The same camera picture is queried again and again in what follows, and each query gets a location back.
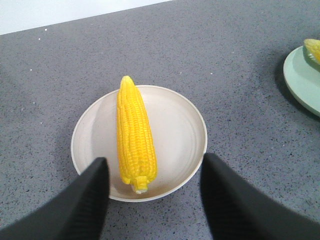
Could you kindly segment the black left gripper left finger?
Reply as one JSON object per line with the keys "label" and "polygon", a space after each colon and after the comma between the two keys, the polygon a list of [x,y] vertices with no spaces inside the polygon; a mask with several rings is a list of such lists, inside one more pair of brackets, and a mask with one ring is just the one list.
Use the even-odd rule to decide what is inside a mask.
{"label": "black left gripper left finger", "polygon": [[64,191],[0,231],[2,240],[98,240],[109,204],[107,160],[96,158]]}

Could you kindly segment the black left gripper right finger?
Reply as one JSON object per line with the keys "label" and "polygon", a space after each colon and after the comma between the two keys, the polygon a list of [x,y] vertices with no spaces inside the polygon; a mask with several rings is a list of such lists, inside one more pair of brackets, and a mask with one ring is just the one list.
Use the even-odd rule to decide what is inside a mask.
{"label": "black left gripper right finger", "polygon": [[320,225],[254,188],[214,153],[203,156],[200,194],[215,240],[318,240]]}

